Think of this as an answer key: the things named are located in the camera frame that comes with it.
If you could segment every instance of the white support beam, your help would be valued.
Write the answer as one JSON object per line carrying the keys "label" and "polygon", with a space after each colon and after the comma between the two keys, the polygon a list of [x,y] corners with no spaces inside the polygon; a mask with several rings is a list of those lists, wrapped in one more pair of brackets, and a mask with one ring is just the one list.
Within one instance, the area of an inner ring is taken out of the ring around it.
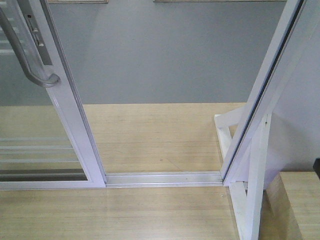
{"label": "white support beam", "polygon": [[242,181],[233,182],[229,186],[233,211],[240,240],[244,240],[246,226],[247,195]]}
{"label": "white support beam", "polygon": [[[292,25],[292,22],[296,22],[298,19],[298,17],[295,17],[295,13],[302,9],[300,3],[300,0],[289,0],[283,9],[279,23],[248,98],[248,102],[243,109],[243,114],[224,158],[221,168],[224,186],[228,186],[230,183],[236,181],[236,179],[233,179],[231,176],[234,176],[234,172],[237,171],[240,159],[243,158],[262,117],[270,110],[268,107],[272,99],[274,99],[276,89],[282,85],[284,81],[288,82],[287,77],[283,79],[282,77],[274,78],[274,76],[276,70],[281,69],[279,66],[282,66],[282,70],[285,71],[286,66],[292,61],[292,53],[290,51],[286,52],[285,49],[288,48],[290,44],[295,44],[294,41],[289,41],[289,39],[294,36],[293,30],[298,31],[298,34],[294,37],[296,39],[302,39],[303,47],[305,44],[308,44],[308,41],[305,41],[305,39],[313,33],[312,29],[306,29],[300,25]],[[308,3],[316,5],[317,1],[308,1]],[[313,12],[310,12],[310,15],[315,21],[309,21],[307,24],[316,24],[316,20],[320,18],[319,13],[315,9]]]}
{"label": "white support beam", "polygon": [[237,125],[240,121],[244,107],[239,107],[234,110],[228,111],[224,114],[214,115],[214,123],[217,128],[225,128]]}
{"label": "white support beam", "polygon": [[230,129],[228,126],[226,127],[215,126],[215,129],[216,129],[216,134],[218,136],[221,155],[223,160],[225,160],[226,154],[228,152],[228,149],[232,141]]}
{"label": "white support beam", "polygon": [[216,134],[219,140],[222,158],[225,159],[228,149],[230,147],[232,137],[229,127],[237,125],[244,107],[239,107],[234,110],[228,111],[224,114],[214,115],[214,124]]}
{"label": "white support beam", "polygon": [[244,240],[259,238],[270,123],[271,114],[267,114],[251,141]]}

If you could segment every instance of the white door frame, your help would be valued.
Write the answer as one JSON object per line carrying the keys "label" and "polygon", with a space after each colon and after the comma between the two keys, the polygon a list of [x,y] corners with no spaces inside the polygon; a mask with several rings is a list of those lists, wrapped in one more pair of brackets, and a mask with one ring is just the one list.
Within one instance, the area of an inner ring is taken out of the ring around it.
{"label": "white door frame", "polygon": [[[16,0],[7,1],[12,10],[19,11]],[[46,91],[60,117],[87,180],[7,181],[0,182],[0,189],[105,188],[106,176],[55,25],[51,19],[48,3],[45,0],[29,0],[29,3],[52,61],[52,66],[42,65],[41,67],[45,69],[48,76],[54,73],[60,78],[57,85],[46,88]],[[15,15],[24,22],[20,12],[16,12]],[[35,46],[30,50],[37,55]],[[39,72],[39,75],[45,77],[42,71]]]}

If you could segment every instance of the metal door handle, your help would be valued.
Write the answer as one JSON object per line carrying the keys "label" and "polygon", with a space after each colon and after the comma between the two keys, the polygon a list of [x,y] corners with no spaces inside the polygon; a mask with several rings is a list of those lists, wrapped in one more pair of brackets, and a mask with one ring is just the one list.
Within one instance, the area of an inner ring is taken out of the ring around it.
{"label": "metal door handle", "polygon": [[18,61],[22,67],[22,70],[26,78],[40,87],[50,88],[55,86],[60,80],[60,77],[57,76],[56,74],[53,73],[47,79],[41,79],[32,72],[30,65],[28,63],[27,56],[18,39],[18,36],[15,33],[13,27],[11,26],[11,23],[9,22],[7,16],[5,15],[1,7],[0,7],[0,26],[5,36],[7,37],[10,45],[12,46],[12,49],[16,57],[18,58]]}

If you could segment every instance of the wooden floor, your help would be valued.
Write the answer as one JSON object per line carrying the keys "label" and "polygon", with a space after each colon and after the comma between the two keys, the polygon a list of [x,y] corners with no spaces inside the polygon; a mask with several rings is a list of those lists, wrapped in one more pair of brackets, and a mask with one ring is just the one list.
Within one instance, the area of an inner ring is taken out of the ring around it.
{"label": "wooden floor", "polygon": [[315,172],[280,172],[267,194],[282,240],[319,240],[320,182]]}
{"label": "wooden floor", "polygon": [[84,109],[107,173],[220,170],[213,121],[244,103],[95,104]]}
{"label": "wooden floor", "polygon": [[[109,172],[219,170],[212,116],[242,103],[86,105]],[[260,240],[279,240],[264,202]],[[3,240],[239,240],[228,188],[0,191]]]}

